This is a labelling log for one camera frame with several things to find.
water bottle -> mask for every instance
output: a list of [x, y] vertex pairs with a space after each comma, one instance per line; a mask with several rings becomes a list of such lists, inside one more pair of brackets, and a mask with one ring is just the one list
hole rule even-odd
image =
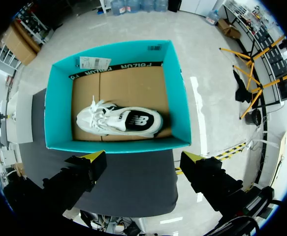
[[127, 12], [136, 13], [140, 10], [140, 0], [127, 0]]
[[154, 10], [166, 12], [168, 8], [168, 0], [155, 0]]
[[141, 9], [147, 12], [154, 10], [154, 0], [141, 0]]
[[220, 19], [220, 16], [218, 15], [218, 11], [210, 11], [208, 16], [206, 17], [206, 22], [212, 26], [216, 24], [216, 22]]
[[113, 0], [111, 1], [110, 5], [115, 16], [119, 16], [126, 12], [125, 0]]

white floor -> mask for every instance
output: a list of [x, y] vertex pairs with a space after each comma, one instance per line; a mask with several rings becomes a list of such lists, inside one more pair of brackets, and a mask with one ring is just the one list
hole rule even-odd
[[[19, 89], [35, 94], [46, 88], [51, 65], [67, 56], [91, 47], [109, 43], [166, 39], [177, 51], [191, 116], [192, 145], [173, 150], [174, 160], [182, 150], [212, 156], [249, 139], [255, 126], [246, 125], [239, 115], [248, 106], [235, 101], [237, 83], [232, 65], [241, 61], [219, 47], [240, 51], [237, 43], [225, 37], [217, 27], [208, 25], [203, 17], [186, 12], [139, 12], [122, 16], [85, 13], [69, 17], [56, 30], [51, 40], [28, 65], [16, 74], [11, 95]], [[223, 168], [248, 187], [256, 177], [260, 148], [243, 151], [223, 161]], [[173, 212], [146, 218], [146, 231], [159, 235], [203, 235], [212, 229], [221, 215], [197, 195], [184, 175], [178, 176], [179, 198]], [[176, 219], [160, 224], [162, 220]]]

shoelace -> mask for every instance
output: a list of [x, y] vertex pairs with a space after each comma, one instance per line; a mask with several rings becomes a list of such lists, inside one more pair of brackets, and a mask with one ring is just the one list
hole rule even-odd
[[97, 129], [103, 129], [103, 126], [108, 126], [106, 124], [106, 120], [108, 119], [108, 114], [111, 110], [108, 107], [116, 106], [114, 104], [105, 103], [104, 100], [100, 100], [99, 102], [95, 103], [94, 95], [93, 101], [90, 105], [90, 127], [95, 127]]

teal shoe box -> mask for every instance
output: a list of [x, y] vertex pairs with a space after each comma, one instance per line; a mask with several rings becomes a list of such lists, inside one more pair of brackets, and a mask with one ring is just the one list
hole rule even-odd
[[[80, 57], [111, 59], [107, 71], [148, 64], [163, 68], [172, 136], [126, 142], [76, 141], [72, 138], [73, 80], [103, 70], [80, 69]], [[131, 41], [104, 45], [69, 56], [52, 65], [45, 98], [45, 141], [49, 149], [93, 153], [132, 153], [189, 146], [191, 124], [184, 80], [173, 43], [166, 40]]]

yellow tripod stand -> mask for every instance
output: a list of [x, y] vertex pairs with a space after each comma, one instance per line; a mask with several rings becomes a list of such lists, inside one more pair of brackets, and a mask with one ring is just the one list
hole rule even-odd
[[250, 108], [252, 108], [252, 106], [255, 104], [255, 102], [258, 100], [259, 96], [261, 95], [261, 93], [263, 92], [263, 89], [264, 88], [267, 88], [267, 87], [270, 87], [272, 85], [275, 85], [277, 83], [279, 83], [280, 81], [282, 80], [287, 80], [287, 75], [286, 76], [283, 76], [282, 78], [280, 79], [276, 79], [275, 81], [272, 81], [266, 85], [262, 85], [260, 82], [258, 82], [252, 75], [253, 75], [253, 69], [254, 69], [254, 64], [255, 64], [255, 60], [257, 60], [259, 57], [261, 57], [262, 55], [264, 55], [265, 53], [267, 53], [269, 50], [271, 50], [271, 48], [273, 48], [274, 46], [276, 46], [281, 40], [284, 39], [284, 35], [282, 35], [280, 38], [278, 38], [274, 43], [271, 44], [271, 47], [268, 47], [266, 49], [264, 49], [262, 52], [258, 53], [256, 56], [254, 57], [250, 57], [248, 55], [245, 55], [245, 54], [242, 54], [242, 53], [239, 53], [239, 52], [236, 52], [236, 51], [232, 51], [232, 50], [229, 50], [229, 49], [225, 49], [225, 48], [219, 48], [220, 50], [223, 50], [223, 51], [227, 51], [227, 52], [230, 52], [230, 53], [233, 53], [235, 54], [236, 56], [238, 56], [239, 59], [242, 58], [245, 58], [245, 59], [249, 59], [248, 62], [245, 62], [243, 59], [241, 59], [248, 68], [251, 69], [250, 71], [250, 74], [248, 74], [247, 72], [245, 72], [244, 70], [242, 70], [241, 68], [239, 68], [238, 66], [234, 65], [233, 68], [236, 68], [237, 70], [241, 71], [243, 74], [245, 74], [247, 77], [248, 77], [248, 83], [247, 83], [247, 86], [246, 86], [246, 90], [249, 89], [249, 86], [250, 86], [250, 83], [251, 83], [251, 80], [253, 80], [258, 88], [256, 89], [253, 89], [252, 90], [252, 93], [256, 93], [257, 92], [257, 95], [255, 96], [255, 98], [252, 100], [251, 104], [249, 105], [249, 107], [246, 109], [246, 111], [241, 115], [240, 119], [244, 118], [244, 116], [246, 115], [246, 113], [250, 110]]

